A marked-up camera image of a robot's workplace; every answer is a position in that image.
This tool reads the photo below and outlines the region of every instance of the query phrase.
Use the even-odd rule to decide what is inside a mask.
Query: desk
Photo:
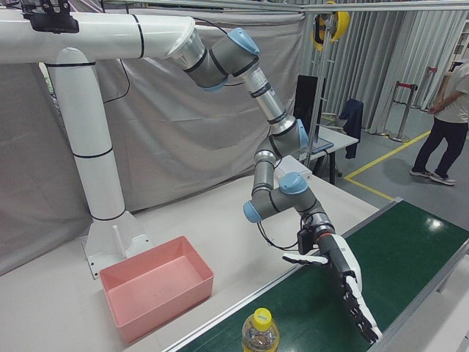
[[[334,146],[328,148],[327,150],[320,151],[315,154],[311,154],[309,162],[314,160],[321,161],[325,156],[329,155],[329,182],[333,185],[336,184],[336,151],[340,149],[345,149],[349,145],[358,143],[358,139],[348,136],[337,131],[333,131],[329,128],[320,126],[319,137],[325,139],[326,141],[334,143]]]
[[[253,178],[136,214],[155,245],[185,235],[214,271],[212,296],[132,345],[114,326],[99,280],[76,239],[0,277],[2,351],[160,352],[292,269],[243,215]],[[375,207],[313,177],[311,189],[342,234]],[[288,210],[264,221],[280,245],[295,242],[299,218]]]

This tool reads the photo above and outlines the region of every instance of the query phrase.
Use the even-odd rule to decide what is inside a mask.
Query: dark pants
[[[416,163],[412,170],[415,172],[424,171],[430,155],[435,151],[435,149],[437,149],[438,145],[440,145],[444,138],[448,142],[448,147],[446,148],[435,173],[441,177],[448,177],[447,172],[449,168],[462,152],[467,133],[467,123],[444,122],[434,118],[430,135],[424,145],[422,145],[420,152],[418,152]]]

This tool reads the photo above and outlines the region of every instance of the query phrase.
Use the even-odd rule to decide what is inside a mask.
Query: gray curtain
[[[97,1],[72,5],[80,11],[100,11]],[[292,111],[302,15],[131,12],[193,15],[225,29],[244,27],[261,49],[261,68]],[[208,46],[223,35],[203,21],[198,21],[198,28]],[[268,124],[243,85],[206,93],[168,62],[134,59],[123,65],[130,82],[128,94],[105,108],[128,210],[188,197],[251,170]],[[66,133],[38,66],[2,65],[0,75],[4,274],[64,241],[86,235],[91,218]],[[119,61],[98,62],[97,75],[104,100],[126,92],[128,81]],[[237,83],[231,78],[227,84]],[[246,189],[246,199],[250,193]]]
[[[420,84],[428,66],[437,67],[437,72],[421,99],[421,106],[432,104],[432,99],[448,70],[450,56],[466,16],[466,11],[406,13],[399,41],[386,73],[380,103],[370,125],[370,133],[384,130],[385,112],[392,104],[391,96],[396,81]],[[406,102],[408,94],[408,89],[399,89],[396,100]]]
[[[0,65],[0,274],[86,234],[90,218],[38,65]]]
[[[343,3],[388,1],[343,1]],[[289,0],[290,4],[322,4],[318,0]],[[326,75],[323,111],[340,114],[345,102],[364,102],[362,127],[376,132],[383,123],[396,81],[420,84],[426,68],[437,73],[419,96],[419,104],[431,104],[447,71],[448,60],[464,25],[466,11],[351,12],[347,33],[331,46],[328,57],[313,48],[309,33],[315,14],[307,16],[301,74],[317,76],[320,60],[330,59]],[[407,101],[403,89],[397,100]]]
[[[319,4],[322,1],[308,3]],[[315,16],[307,16],[300,72],[307,76],[317,76],[321,60],[333,61],[326,65],[324,97],[327,103],[322,111],[340,114],[347,100],[360,100],[364,102],[362,127],[366,128],[375,115],[405,13],[350,12],[347,32],[330,46],[326,54],[317,51],[309,39]]]

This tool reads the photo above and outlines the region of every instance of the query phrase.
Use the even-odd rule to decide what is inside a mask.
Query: hanging jacket
[[[339,116],[340,120],[347,121],[344,125],[345,133],[348,136],[358,139],[358,143],[360,143],[360,139],[361,139],[362,117],[363,117],[363,103],[355,99],[349,99],[345,103],[344,110]],[[356,156],[358,143],[345,147],[346,159],[353,159]]]

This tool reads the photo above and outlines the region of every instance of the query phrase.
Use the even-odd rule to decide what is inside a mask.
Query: yellow cable reel
[[[326,4],[335,4],[334,1],[327,1]],[[333,20],[330,28],[332,34],[331,42],[336,42],[345,34],[350,23],[350,15],[346,11],[338,11],[332,14]],[[322,44],[325,38],[325,21],[328,15],[318,15],[314,24],[314,29],[311,31],[310,39],[314,47],[318,51],[322,51]]]

